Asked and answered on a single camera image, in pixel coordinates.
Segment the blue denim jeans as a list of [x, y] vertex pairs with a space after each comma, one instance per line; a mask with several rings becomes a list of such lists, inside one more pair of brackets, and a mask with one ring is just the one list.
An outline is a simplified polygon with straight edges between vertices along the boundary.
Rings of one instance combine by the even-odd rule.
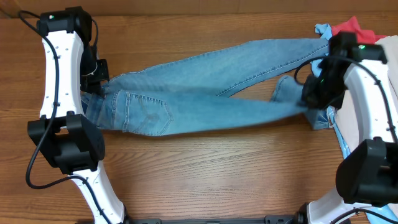
[[112, 78], [84, 93], [85, 116], [98, 128], [146, 136], [229, 129], [321, 111], [301, 100], [288, 72], [328, 53], [325, 39], [264, 39]]

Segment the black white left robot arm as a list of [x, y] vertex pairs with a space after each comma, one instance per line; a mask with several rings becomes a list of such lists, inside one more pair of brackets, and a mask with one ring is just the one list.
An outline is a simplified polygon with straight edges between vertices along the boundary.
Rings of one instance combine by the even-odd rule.
[[105, 144], [101, 131], [86, 118], [81, 93], [99, 93], [109, 79], [108, 65], [97, 53], [97, 23], [82, 7], [45, 12], [29, 24], [42, 38], [45, 50], [45, 95], [39, 119], [30, 121], [28, 135], [36, 148], [25, 174], [27, 185], [34, 161], [42, 154], [64, 177], [43, 189], [72, 180], [80, 189], [93, 223], [131, 223], [104, 169]]

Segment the pale pink garment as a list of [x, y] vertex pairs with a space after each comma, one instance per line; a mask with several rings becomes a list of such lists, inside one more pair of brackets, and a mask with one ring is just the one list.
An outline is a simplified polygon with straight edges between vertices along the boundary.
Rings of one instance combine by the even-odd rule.
[[397, 203], [397, 113], [391, 96], [384, 49], [358, 45], [343, 76], [347, 87], [336, 111], [335, 132], [343, 162], [336, 192], [352, 207]]

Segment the red t-shirt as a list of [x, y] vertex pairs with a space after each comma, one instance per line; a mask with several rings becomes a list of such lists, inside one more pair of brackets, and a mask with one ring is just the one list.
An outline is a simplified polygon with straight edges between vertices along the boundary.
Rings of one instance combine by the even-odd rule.
[[332, 26], [331, 32], [333, 36], [340, 32], [352, 32], [356, 35], [357, 41], [364, 44], [375, 44], [378, 40], [386, 37], [386, 35], [375, 34], [373, 30], [362, 29], [356, 16], [351, 17], [346, 22]]

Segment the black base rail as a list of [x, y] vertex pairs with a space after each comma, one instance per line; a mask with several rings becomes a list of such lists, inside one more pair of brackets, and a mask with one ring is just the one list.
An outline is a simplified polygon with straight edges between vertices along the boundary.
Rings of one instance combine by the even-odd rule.
[[294, 224], [293, 215], [267, 215], [264, 218], [222, 218], [161, 220], [158, 218], [131, 220], [132, 224]]

